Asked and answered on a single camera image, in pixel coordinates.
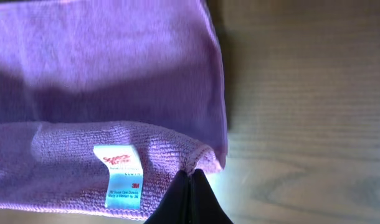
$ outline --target scotch-brite logo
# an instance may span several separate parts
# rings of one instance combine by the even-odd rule
[[[117,165],[117,164],[122,164],[126,162],[130,162],[130,155],[122,155],[122,156],[115,156],[115,157],[103,157],[104,161],[107,163],[110,163],[111,165]]]

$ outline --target wooden surface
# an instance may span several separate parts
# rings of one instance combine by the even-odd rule
[[[380,1],[210,1],[235,223],[380,223]],[[1,211],[0,223],[131,223]]]

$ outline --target cloth tag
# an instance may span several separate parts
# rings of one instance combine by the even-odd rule
[[[143,187],[143,169],[133,146],[95,146],[93,153],[110,172],[105,207],[138,210]]]

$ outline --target textured fabric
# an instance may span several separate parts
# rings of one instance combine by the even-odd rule
[[[106,210],[95,144],[132,144],[141,209]],[[221,51],[204,1],[0,4],[0,208],[145,219],[179,169],[227,154]]]

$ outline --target cloth fold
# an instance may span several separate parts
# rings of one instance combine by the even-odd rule
[[[0,4],[0,208],[144,220],[175,173],[227,154],[221,50],[205,1]],[[103,206],[95,144],[132,144],[140,210]]]

